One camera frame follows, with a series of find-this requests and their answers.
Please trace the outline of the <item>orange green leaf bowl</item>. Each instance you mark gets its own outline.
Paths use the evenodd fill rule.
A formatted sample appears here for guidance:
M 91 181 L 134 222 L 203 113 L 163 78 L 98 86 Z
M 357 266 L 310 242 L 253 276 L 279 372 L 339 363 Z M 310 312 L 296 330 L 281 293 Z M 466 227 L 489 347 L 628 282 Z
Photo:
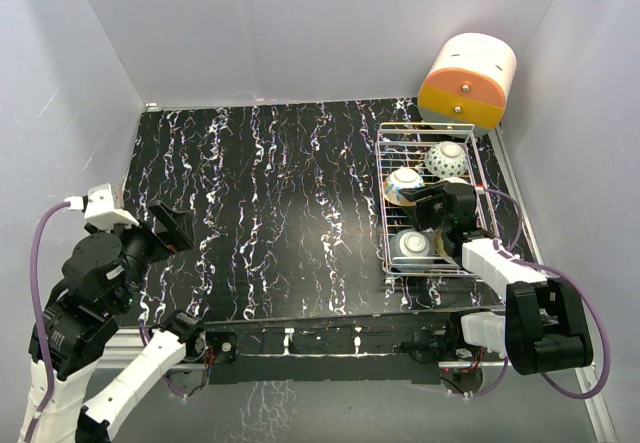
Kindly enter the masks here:
M 459 177 L 448 177 L 448 178 L 444 178 L 441 180 L 442 182 L 449 182 L 449 183 L 456 183 L 456 184 L 465 184 L 465 185 L 471 185 L 471 183 L 469 183 L 468 181 L 459 178 Z

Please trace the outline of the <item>red rimmed grey bowl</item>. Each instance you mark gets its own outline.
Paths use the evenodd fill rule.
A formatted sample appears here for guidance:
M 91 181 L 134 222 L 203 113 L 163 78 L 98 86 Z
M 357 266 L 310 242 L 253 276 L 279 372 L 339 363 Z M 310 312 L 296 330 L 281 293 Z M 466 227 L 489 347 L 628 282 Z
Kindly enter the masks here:
M 432 236 L 426 232 L 414 229 L 400 231 L 389 242 L 391 264 L 407 268 L 431 263 L 435 254 L 432 240 Z

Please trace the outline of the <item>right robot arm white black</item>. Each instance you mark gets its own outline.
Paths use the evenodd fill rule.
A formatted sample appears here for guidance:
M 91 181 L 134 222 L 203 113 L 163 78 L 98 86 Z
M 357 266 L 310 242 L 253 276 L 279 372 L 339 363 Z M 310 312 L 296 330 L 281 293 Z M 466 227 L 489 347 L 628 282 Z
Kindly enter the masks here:
M 506 356 L 521 375 L 545 374 L 592 363 L 593 345 L 583 300 L 564 277 L 548 277 L 508 251 L 477 222 L 476 187 L 441 181 L 401 190 L 417 229 L 436 232 L 437 252 L 479 277 L 505 304 L 503 315 L 469 313 L 445 339 L 466 360 L 481 347 Z

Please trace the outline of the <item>aluminium frame rail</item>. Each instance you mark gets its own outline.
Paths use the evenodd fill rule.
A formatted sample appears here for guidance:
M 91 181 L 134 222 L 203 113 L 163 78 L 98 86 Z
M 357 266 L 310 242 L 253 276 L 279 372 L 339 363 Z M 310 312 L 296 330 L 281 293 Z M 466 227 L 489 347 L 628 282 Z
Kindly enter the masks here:
M 390 277 L 444 274 L 481 280 L 504 310 L 383 314 L 330 319 L 200 324 L 172 314 L 142 329 L 143 348 L 103 399 L 112 403 L 115 435 L 150 387 L 182 363 L 203 366 L 207 384 L 260 380 L 407 380 L 433 385 L 460 349 L 492 353 L 521 375 L 548 376 L 593 361 L 589 325 L 598 316 L 562 272 L 520 259 L 484 225 L 489 188 L 468 158 L 476 152 L 468 124 L 384 123 L 375 145 L 385 271 Z

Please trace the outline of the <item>blue patterned bowl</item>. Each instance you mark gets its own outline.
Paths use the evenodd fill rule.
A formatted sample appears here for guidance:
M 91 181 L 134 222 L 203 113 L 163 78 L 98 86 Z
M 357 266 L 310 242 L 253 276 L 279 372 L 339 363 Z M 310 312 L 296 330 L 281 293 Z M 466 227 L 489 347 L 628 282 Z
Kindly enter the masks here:
M 442 141 L 428 150 L 424 165 L 438 178 L 461 177 L 467 170 L 466 152 L 458 143 Z

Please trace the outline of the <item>yellow dotted bowl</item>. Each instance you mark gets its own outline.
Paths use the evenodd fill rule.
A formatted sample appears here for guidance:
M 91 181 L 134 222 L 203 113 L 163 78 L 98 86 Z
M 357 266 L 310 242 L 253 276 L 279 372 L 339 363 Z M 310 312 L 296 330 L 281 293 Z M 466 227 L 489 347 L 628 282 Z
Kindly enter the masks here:
M 447 250 L 445 248 L 444 237 L 441 230 L 436 230 L 434 232 L 433 241 L 437 255 L 442 259 L 448 259 L 449 254 L 447 253 Z

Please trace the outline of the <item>orange blue floral bowl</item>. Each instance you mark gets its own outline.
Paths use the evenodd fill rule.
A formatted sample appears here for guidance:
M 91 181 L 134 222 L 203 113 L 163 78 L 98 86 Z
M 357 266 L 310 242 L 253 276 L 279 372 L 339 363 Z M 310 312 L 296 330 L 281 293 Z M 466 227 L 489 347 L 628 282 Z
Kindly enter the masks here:
M 401 167 L 393 170 L 383 183 L 383 197 L 393 205 L 407 207 L 415 203 L 401 194 L 404 189 L 418 189 L 424 187 L 421 175 L 412 168 Z

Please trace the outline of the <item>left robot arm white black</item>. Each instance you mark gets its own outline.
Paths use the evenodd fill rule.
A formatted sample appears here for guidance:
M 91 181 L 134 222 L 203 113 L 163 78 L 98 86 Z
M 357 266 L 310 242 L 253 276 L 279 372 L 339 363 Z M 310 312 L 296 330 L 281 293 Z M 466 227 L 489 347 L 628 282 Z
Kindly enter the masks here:
M 87 236 L 62 266 L 62 279 L 43 302 L 38 261 L 49 219 L 81 211 Z M 149 267 L 193 248 L 194 215 L 155 200 L 158 224 L 137 220 L 121 205 L 91 196 L 69 197 L 38 222 L 30 253 L 30 292 L 35 316 L 29 354 L 31 387 L 19 439 L 22 442 L 110 442 L 149 390 L 177 363 L 194 362 L 206 350 L 201 320 L 177 310 L 149 332 L 141 352 L 100 393 L 86 389 L 117 316 L 129 311 Z

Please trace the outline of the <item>pink yellow drawer cabinet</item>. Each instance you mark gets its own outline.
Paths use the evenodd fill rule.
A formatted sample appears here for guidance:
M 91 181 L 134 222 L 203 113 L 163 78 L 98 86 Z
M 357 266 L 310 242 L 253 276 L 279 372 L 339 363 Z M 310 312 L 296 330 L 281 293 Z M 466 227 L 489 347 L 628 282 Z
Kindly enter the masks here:
M 492 131 L 505 113 L 517 57 L 504 41 L 462 33 L 441 48 L 418 93 L 428 123 L 472 124 L 478 136 Z

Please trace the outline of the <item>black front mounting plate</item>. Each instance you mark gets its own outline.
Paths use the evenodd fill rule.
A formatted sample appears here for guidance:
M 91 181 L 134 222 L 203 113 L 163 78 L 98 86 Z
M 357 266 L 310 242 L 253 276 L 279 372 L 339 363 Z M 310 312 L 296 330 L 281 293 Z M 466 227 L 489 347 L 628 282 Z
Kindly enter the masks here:
M 260 381 L 440 382 L 478 351 L 453 328 L 450 311 L 209 323 L 212 384 Z

